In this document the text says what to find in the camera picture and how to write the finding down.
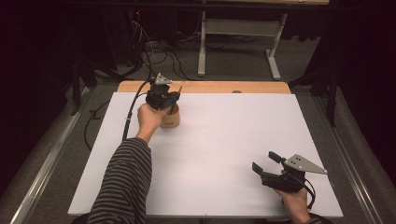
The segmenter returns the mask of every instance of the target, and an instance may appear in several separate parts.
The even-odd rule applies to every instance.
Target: cable
[[[311,203],[309,203],[309,205],[307,206],[308,210],[311,210],[312,206],[314,205],[315,198],[317,196],[316,193],[315,193],[314,186],[312,186],[311,182],[309,182],[307,179],[305,179],[305,181],[307,181],[309,183],[309,185],[311,186],[312,190],[314,191],[314,192],[312,192],[312,190],[305,183],[303,183],[301,180],[299,180],[297,177],[295,177],[294,175],[289,175],[289,176],[292,177],[297,182],[299,182],[301,185],[303,185],[304,188],[306,189],[306,191],[308,191],[308,193],[311,195]]]
[[[90,118],[88,119],[87,123],[85,124],[85,128],[84,128],[84,142],[85,142],[85,145],[87,146],[87,148],[88,148],[89,151],[92,150],[92,147],[91,147],[90,144],[88,143],[88,139],[87,139],[88,126],[90,125],[90,122],[91,122],[92,118],[93,118],[94,116],[96,116],[97,112],[98,112],[103,106],[105,106],[106,104],[108,104],[109,102],[110,102],[110,101],[108,100],[108,101],[104,102],[102,105],[100,105],[97,109],[91,110],[91,111],[90,111],[90,112],[92,112],[92,114],[91,114]]]

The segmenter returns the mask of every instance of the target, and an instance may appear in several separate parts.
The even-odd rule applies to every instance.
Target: striped shirt
[[[124,140],[111,158],[88,223],[146,223],[151,151],[140,138]]]

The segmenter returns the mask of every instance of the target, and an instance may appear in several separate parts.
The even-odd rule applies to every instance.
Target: white tabletop
[[[90,212],[133,98],[134,93],[114,93],[69,214]],[[135,104],[130,137],[137,133],[135,111],[144,100],[140,97]],[[251,163],[280,174],[282,166],[268,158],[274,151],[285,158],[297,153],[322,167],[292,94],[182,93],[178,104],[179,127],[159,129],[149,143],[153,175],[148,216],[284,217],[280,198],[262,185]],[[306,178],[317,192],[312,212],[341,217],[328,177]]]

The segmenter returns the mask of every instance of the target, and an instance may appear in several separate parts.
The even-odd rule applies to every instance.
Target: hand
[[[168,113],[169,108],[155,110],[148,104],[143,104],[137,109],[137,118],[139,121],[139,132],[136,137],[149,143],[151,136],[160,127],[163,116]]]
[[[278,189],[274,189],[274,191],[282,197],[283,204],[285,204],[290,219],[294,224],[307,223],[311,219],[306,208],[306,189],[300,189],[296,193],[287,193]]]

